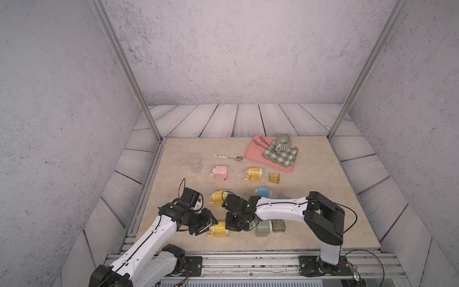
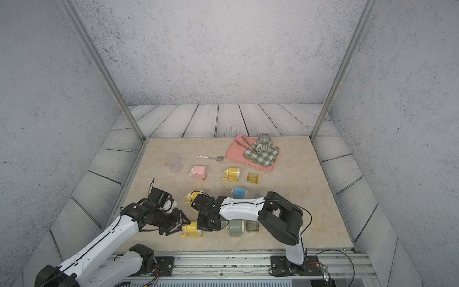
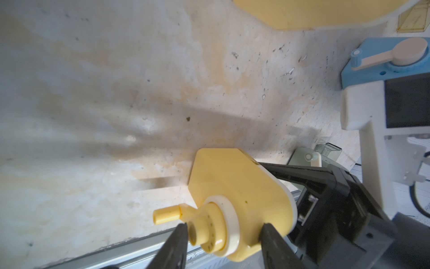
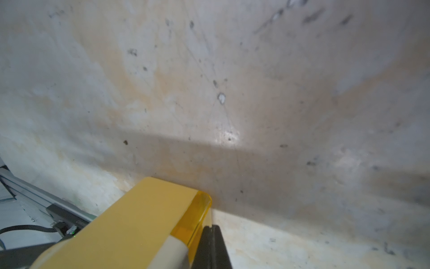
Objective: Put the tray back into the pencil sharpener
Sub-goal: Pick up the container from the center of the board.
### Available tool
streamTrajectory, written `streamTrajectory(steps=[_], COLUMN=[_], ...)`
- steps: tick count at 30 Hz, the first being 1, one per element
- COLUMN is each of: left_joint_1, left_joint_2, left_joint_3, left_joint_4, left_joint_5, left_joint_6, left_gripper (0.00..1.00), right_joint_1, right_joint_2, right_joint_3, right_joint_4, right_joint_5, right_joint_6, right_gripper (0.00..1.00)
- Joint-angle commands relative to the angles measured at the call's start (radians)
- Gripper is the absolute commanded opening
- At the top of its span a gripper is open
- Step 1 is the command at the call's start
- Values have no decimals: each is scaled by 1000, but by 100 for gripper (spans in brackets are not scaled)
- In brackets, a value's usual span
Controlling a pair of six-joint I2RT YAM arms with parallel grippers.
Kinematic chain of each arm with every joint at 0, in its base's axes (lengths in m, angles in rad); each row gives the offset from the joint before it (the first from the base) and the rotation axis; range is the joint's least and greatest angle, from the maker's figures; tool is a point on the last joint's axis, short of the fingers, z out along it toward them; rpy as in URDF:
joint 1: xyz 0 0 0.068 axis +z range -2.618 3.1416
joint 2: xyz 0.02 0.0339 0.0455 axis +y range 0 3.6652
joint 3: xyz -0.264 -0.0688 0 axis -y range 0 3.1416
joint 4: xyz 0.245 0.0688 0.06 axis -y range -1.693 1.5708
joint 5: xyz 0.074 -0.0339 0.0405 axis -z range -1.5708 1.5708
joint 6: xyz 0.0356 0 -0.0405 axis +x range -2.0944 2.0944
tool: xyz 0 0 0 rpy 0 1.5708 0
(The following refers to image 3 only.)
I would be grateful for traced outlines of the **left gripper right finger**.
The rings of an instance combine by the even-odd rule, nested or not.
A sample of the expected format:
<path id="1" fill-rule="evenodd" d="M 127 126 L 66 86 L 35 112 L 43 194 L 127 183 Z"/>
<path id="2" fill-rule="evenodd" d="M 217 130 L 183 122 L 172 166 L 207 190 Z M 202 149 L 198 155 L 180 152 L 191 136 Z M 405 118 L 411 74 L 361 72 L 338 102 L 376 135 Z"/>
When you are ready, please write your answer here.
<path id="1" fill-rule="evenodd" d="M 265 269 L 303 269 L 304 265 L 287 242 L 270 223 L 260 231 L 259 242 Z"/>

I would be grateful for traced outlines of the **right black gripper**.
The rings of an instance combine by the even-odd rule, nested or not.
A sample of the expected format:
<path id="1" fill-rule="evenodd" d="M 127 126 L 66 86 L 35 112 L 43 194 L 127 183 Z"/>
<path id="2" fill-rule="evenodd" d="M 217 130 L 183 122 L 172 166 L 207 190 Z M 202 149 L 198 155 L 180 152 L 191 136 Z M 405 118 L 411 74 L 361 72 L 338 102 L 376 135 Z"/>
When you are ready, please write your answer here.
<path id="1" fill-rule="evenodd" d="M 277 179 L 303 186 L 297 224 L 283 239 L 304 269 L 370 269 L 397 229 L 362 183 L 348 171 L 265 163 Z"/>

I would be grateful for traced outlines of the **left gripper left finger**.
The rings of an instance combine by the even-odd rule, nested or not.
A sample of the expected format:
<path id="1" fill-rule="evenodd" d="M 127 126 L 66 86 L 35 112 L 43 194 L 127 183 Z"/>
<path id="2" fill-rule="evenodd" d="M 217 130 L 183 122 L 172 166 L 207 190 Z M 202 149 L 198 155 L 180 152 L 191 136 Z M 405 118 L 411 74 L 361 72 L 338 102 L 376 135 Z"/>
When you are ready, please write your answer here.
<path id="1" fill-rule="evenodd" d="M 146 269 L 184 269 L 188 253 L 188 227 L 179 224 Z"/>

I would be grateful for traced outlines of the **yellow sharpener front row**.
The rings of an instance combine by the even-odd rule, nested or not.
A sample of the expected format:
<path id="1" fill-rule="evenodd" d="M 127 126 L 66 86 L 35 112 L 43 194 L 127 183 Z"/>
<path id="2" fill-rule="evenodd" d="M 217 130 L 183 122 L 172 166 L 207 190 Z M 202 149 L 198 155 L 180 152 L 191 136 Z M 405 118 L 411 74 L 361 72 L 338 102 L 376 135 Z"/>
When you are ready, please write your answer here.
<path id="1" fill-rule="evenodd" d="M 196 207 L 180 204 L 155 210 L 154 224 L 181 220 L 191 245 L 233 262 L 261 250 L 264 224 L 286 236 L 297 223 L 291 191 L 240 149 L 198 150 L 188 190 Z"/>

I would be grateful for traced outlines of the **green pencil sharpener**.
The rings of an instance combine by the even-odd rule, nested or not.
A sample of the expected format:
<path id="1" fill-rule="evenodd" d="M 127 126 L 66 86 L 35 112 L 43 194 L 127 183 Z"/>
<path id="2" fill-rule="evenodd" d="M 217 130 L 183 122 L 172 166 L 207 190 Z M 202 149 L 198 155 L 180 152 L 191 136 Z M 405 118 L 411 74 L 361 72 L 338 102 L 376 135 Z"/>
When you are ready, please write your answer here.
<path id="1" fill-rule="evenodd" d="M 319 152 L 309 148 L 297 148 L 291 156 L 288 165 L 302 167 L 322 167 L 322 157 Z"/>

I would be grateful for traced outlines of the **yellow tray row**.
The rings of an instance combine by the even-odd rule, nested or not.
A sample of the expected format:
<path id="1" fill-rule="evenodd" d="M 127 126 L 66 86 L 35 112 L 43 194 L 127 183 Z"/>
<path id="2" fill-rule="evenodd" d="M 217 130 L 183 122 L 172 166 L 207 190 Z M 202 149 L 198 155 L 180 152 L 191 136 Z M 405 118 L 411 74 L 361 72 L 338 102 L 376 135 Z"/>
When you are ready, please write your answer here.
<path id="1" fill-rule="evenodd" d="M 423 33 L 430 25 L 430 2 L 419 1 L 398 17 L 398 33 Z"/>

